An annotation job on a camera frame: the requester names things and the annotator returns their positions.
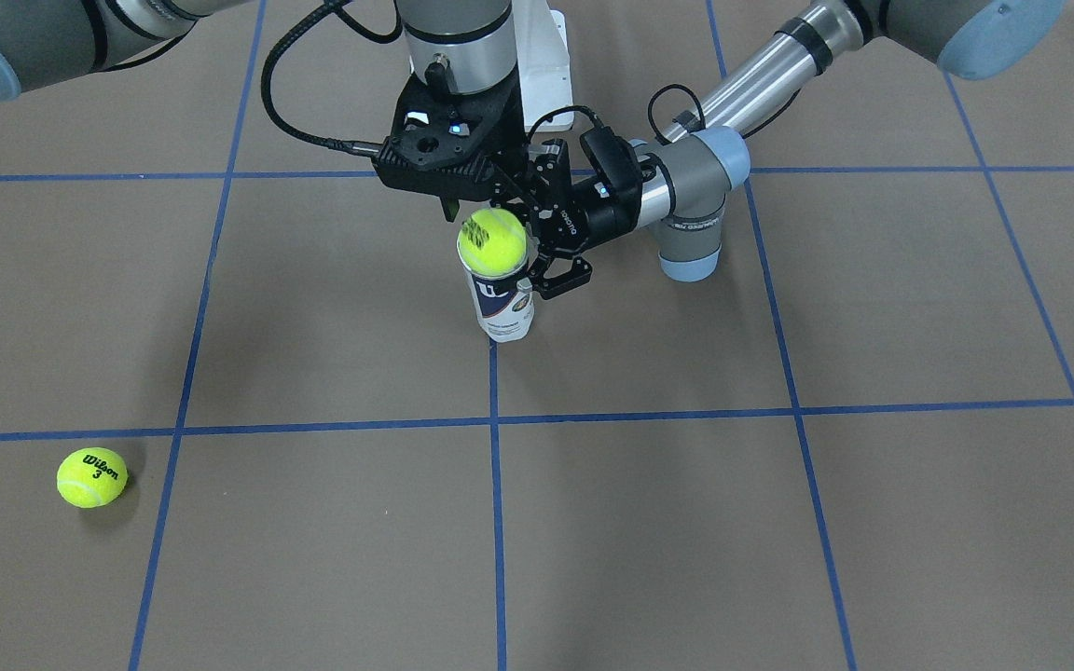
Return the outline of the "tennis ball with Wilson print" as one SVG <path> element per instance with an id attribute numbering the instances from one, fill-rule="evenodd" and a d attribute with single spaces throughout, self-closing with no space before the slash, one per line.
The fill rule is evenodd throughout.
<path id="1" fill-rule="evenodd" d="M 66 502 L 93 509 L 116 500 L 130 479 L 122 455 L 108 447 L 82 447 L 57 467 L 56 487 Z"/>

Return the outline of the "white central pedestal column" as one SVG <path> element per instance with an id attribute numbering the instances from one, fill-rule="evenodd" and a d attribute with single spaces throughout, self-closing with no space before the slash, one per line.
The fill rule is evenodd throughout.
<path id="1" fill-rule="evenodd" d="M 567 21 L 546 1 L 513 1 L 516 52 L 525 128 L 546 112 L 574 104 Z"/>

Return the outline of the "tennis ball with Roland Garros print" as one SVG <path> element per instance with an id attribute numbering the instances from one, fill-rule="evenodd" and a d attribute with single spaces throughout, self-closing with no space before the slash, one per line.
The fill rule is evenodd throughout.
<path id="1" fill-rule="evenodd" d="M 461 222 L 461 263 L 483 279 L 504 279 L 524 267 L 528 245 L 525 228 L 514 213 L 506 209 L 483 208 Z"/>

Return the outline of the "clear tennis ball can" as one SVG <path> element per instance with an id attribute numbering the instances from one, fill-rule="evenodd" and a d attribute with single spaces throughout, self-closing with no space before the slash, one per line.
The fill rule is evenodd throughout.
<path id="1" fill-rule="evenodd" d="M 517 341 L 528 335 L 534 319 L 534 296 L 521 256 L 510 267 L 488 272 L 460 254 L 466 285 L 471 294 L 475 318 L 495 342 Z"/>

